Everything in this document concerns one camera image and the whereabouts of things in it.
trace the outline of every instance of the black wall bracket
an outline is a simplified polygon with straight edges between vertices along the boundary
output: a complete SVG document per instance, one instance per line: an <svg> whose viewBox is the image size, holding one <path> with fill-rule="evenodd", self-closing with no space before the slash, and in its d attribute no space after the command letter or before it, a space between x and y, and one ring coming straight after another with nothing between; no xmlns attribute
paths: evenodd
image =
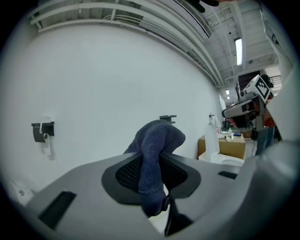
<svg viewBox="0 0 300 240"><path fill-rule="evenodd" d="M34 141L37 143L45 143L45 136L44 134L48 134L49 136L54 136L54 122L46 122L42 123L42 133L40 133L40 126L41 123L32 123L32 132L33 132L33 137Z"/></svg>
<svg viewBox="0 0 300 240"><path fill-rule="evenodd" d="M172 122L172 120L171 120L171 118L176 118L177 117L177 115L170 115L170 116L168 116L168 115L164 115L164 116L159 116L159 119L161 119L161 120L166 120L166 121L168 121L169 123L175 123L175 122Z"/></svg>

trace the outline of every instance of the fluorescent light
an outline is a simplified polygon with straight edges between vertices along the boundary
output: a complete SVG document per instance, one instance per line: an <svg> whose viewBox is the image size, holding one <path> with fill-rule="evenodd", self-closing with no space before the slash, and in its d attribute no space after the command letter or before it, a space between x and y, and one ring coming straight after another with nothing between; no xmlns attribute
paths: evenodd
<svg viewBox="0 0 300 240"><path fill-rule="evenodd" d="M243 60L243 43L240 37L236 38L234 42L236 48L236 63L239 66L242 65L242 60Z"/></svg>

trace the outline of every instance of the black slot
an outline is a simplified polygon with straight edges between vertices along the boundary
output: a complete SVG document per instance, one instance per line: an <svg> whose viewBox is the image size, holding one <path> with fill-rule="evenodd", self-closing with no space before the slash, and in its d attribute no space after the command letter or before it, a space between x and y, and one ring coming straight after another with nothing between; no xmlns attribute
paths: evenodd
<svg viewBox="0 0 300 240"><path fill-rule="evenodd" d="M237 174L232 172L226 172L226 171L221 171L218 173L218 175L221 175L226 178L231 178L231 179L235 179L237 177Z"/></svg>
<svg viewBox="0 0 300 240"><path fill-rule="evenodd" d="M55 229L75 197L75 193L61 192L38 218L51 229Z"/></svg>

